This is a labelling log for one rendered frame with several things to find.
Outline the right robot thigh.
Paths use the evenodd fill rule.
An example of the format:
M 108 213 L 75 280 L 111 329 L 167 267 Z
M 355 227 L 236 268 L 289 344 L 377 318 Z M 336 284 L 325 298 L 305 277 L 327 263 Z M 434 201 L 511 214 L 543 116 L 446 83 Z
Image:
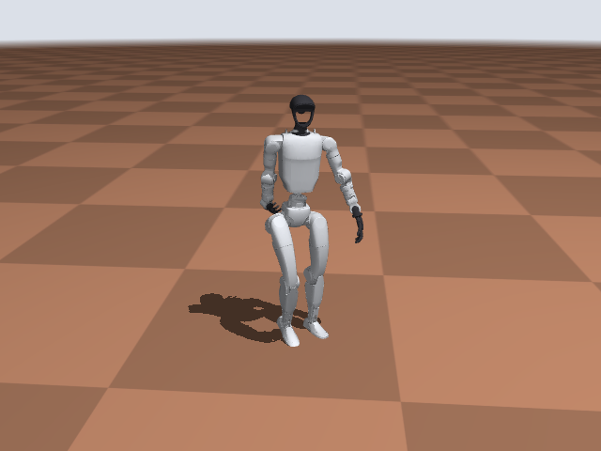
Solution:
M 292 288 L 300 286 L 300 279 L 297 276 L 294 245 L 289 226 L 285 219 L 285 212 L 281 211 L 271 215 L 265 223 L 265 228 L 271 234 L 272 246 L 290 292 Z

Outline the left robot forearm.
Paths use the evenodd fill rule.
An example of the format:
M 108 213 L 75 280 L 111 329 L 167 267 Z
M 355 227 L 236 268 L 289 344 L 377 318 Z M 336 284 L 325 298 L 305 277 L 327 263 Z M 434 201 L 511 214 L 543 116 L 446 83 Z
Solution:
M 345 201 L 349 205 L 350 212 L 352 213 L 352 207 L 353 206 L 357 206 L 359 208 L 359 211 L 361 211 L 361 207 L 357 203 L 358 202 L 358 198 L 357 198 L 357 196 L 356 196 L 356 194 L 355 194 L 355 192 L 353 190 L 352 179 L 350 179 L 349 181 L 347 181 L 345 184 L 341 184 L 340 190 L 341 190 L 341 192 L 343 192 Z

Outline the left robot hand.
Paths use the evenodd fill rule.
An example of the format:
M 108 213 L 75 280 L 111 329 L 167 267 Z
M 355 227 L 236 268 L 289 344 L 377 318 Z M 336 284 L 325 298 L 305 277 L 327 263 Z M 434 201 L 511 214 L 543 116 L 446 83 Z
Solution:
M 358 243 L 362 240 L 362 237 L 363 237 L 362 213 L 360 213 L 359 208 L 357 206 L 352 207 L 352 213 L 353 213 L 352 217 L 356 219 L 357 225 L 358 225 L 357 236 L 359 236 L 359 237 L 355 239 L 355 243 Z

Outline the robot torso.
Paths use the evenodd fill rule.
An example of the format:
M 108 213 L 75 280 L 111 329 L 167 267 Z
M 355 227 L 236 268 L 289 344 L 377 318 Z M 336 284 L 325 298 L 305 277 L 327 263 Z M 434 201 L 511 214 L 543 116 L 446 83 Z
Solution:
M 281 133 L 282 146 L 278 151 L 279 177 L 285 189 L 294 193 L 283 202 L 282 211 L 288 226 L 306 226 L 309 223 L 310 207 L 306 195 L 314 190 L 319 176 L 322 139 L 316 130 L 309 135 L 298 136 L 292 132 Z

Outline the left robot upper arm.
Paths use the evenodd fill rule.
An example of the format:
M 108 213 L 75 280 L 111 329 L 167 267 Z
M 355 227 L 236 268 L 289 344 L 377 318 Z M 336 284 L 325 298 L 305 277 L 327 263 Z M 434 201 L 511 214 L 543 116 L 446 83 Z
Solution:
M 334 174 L 335 181 L 339 184 L 345 184 L 351 179 L 351 174 L 347 169 L 342 168 L 342 159 L 335 140 L 329 136 L 320 135 L 320 137 L 323 143 L 322 150 L 327 152 L 326 157 Z

